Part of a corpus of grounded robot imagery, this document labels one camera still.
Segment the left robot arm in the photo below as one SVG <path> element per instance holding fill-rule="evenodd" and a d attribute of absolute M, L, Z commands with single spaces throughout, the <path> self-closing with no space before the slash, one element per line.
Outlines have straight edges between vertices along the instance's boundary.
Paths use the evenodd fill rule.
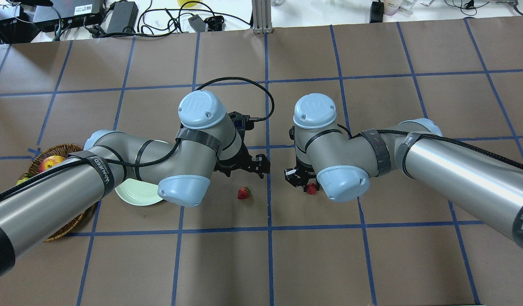
<path fill-rule="evenodd" d="M 181 128 L 175 143 L 99 130 L 83 151 L 0 193 L 0 277 L 17 259 L 127 179 L 158 186 L 158 196 L 183 207 L 198 206 L 214 171 L 270 172 L 269 159 L 251 156 L 219 98 L 196 90 L 178 104 Z"/>

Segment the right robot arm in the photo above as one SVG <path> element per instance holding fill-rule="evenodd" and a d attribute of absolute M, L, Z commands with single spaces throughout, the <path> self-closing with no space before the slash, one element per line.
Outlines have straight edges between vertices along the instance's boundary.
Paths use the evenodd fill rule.
<path fill-rule="evenodd" d="M 294 107 L 296 166 L 288 183 L 306 188 L 316 179 L 337 203 L 358 198 L 370 178 L 399 170 L 438 191 L 523 248 L 523 164 L 442 136 L 432 120 L 403 121 L 348 137 L 336 123 L 336 105 L 311 93 Z"/>

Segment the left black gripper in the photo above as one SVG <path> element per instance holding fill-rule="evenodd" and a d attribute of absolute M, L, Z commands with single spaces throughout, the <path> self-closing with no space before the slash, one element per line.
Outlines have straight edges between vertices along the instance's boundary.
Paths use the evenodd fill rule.
<path fill-rule="evenodd" d="M 238 169 L 249 173 L 255 173 L 259 178 L 263 178 L 265 174 L 270 173 L 271 163 L 265 154 L 257 154 L 251 156 L 249 150 L 244 143 L 242 143 L 238 153 L 230 159 L 219 160 L 215 163 L 214 171 L 226 175 L 228 178 L 232 172 Z"/>

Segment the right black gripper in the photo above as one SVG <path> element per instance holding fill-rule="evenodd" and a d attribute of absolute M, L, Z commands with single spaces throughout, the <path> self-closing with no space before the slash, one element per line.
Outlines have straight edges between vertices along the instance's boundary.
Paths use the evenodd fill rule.
<path fill-rule="evenodd" d="M 319 190 L 321 184 L 318 182 L 317 174 L 314 172 L 312 165 L 296 159 L 296 166 L 294 168 L 287 168 L 284 170 L 285 180 L 294 187 L 302 187 L 304 190 L 308 189 L 310 179 L 314 179 L 314 188 Z"/>

